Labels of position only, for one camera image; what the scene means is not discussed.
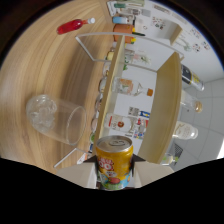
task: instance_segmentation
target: can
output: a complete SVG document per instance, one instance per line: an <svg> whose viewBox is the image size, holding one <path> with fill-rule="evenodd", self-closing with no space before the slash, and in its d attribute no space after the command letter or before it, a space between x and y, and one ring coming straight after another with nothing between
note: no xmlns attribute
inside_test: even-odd
<svg viewBox="0 0 224 224"><path fill-rule="evenodd" d="M96 157L101 184L107 190L125 188L131 175L133 145L130 138L112 135L96 143Z"/></svg>
<svg viewBox="0 0 224 224"><path fill-rule="evenodd" d="M194 86L199 91L204 90L205 88L204 83L188 67L186 67L185 65L181 65L181 72L182 72L182 80L185 83Z"/></svg>

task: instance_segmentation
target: printed label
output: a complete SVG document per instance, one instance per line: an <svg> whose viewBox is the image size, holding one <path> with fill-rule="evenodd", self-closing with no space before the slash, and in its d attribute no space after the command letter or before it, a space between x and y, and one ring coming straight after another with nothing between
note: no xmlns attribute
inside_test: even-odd
<svg viewBox="0 0 224 224"><path fill-rule="evenodd" d="M190 33L193 34L198 39L201 38L201 34L194 27L192 27Z"/></svg>
<svg viewBox="0 0 224 224"><path fill-rule="evenodd" d="M192 48L196 53L201 51L201 47L198 44L194 44Z"/></svg>
<svg viewBox="0 0 224 224"><path fill-rule="evenodd" d="M127 173L125 179L121 180L117 177L108 177L107 175L99 172L101 183L108 190L120 190L125 188L130 181L130 174L131 171Z"/></svg>
<svg viewBox="0 0 224 224"><path fill-rule="evenodd" d="M106 171L105 174L108 177L116 177L117 176L117 173L115 173L114 171Z"/></svg>
<svg viewBox="0 0 224 224"><path fill-rule="evenodd" d="M164 20L153 16L151 26L155 26L155 27L159 28L160 30L162 30L163 27L166 26L166 24L165 24Z"/></svg>
<svg viewBox="0 0 224 224"><path fill-rule="evenodd" d="M139 116L149 118L150 117L150 113L145 112L145 111L140 111L139 112Z"/></svg>
<svg viewBox="0 0 224 224"><path fill-rule="evenodd" d="M210 46L206 41L203 41L201 44L205 48L205 50L210 50Z"/></svg>
<svg viewBox="0 0 224 224"><path fill-rule="evenodd" d="M113 115L110 117L108 126L114 130L120 131L120 128L124 127L123 117L119 115Z"/></svg>
<svg viewBox="0 0 224 224"><path fill-rule="evenodd" d="M182 80L187 84L191 84L191 71L184 65L181 65Z"/></svg>
<svg viewBox="0 0 224 224"><path fill-rule="evenodd" d="M120 79L119 91L121 93L130 94L133 89L133 83L128 79Z"/></svg>
<svg viewBox="0 0 224 224"><path fill-rule="evenodd" d="M113 171L114 170L114 168L113 168L114 163L110 159L105 159L105 158L99 157L98 158L98 163L99 163L99 166L102 169L105 169L107 171Z"/></svg>
<svg viewBox="0 0 224 224"><path fill-rule="evenodd" d="M165 9L165 8L161 7L161 6L153 5L153 8L154 8L154 9L157 9L157 10L159 10L159 11L161 11L161 12L165 12L165 13L167 13L168 15L170 15L170 11L169 11L168 9Z"/></svg>
<svg viewBox="0 0 224 224"><path fill-rule="evenodd" d="M128 115L137 117L139 113L139 109L135 107L129 107Z"/></svg>

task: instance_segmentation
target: glass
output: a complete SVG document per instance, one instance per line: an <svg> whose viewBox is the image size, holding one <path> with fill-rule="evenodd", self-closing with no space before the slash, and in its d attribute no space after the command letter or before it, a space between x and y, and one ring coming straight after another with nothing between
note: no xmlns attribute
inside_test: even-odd
<svg viewBox="0 0 224 224"><path fill-rule="evenodd" d="M160 165L170 165L172 162L177 162L177 160L178 157L174 158L171 153L165 153Z"/></svg>
<svg viewBox="0 0 224 224"><path fill-rule="evenodd" d="M84 107L48 95L31 98L26 115L34 129L72 146L78 143L86 126Z"/></svg>

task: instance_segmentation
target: white bottle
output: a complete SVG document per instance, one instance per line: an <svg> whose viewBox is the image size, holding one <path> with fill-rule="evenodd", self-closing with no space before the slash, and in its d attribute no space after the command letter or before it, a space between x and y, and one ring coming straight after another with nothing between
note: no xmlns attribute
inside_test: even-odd
<svg viewBox="0 0 224 224"><path fill-rule="evenodd" d="M128 117L123 117L113 113L107 113L104 119L104 127L122 132L129 132L133 122Z"/></svg>
<svg viewBox="0 0 224 224"><path fill-rule="evenodd" d="M179 138L179 139L195 139L198 136L198 129L193 127L192 125L177 121L174 132L173 132L173 138Z"/></svg>

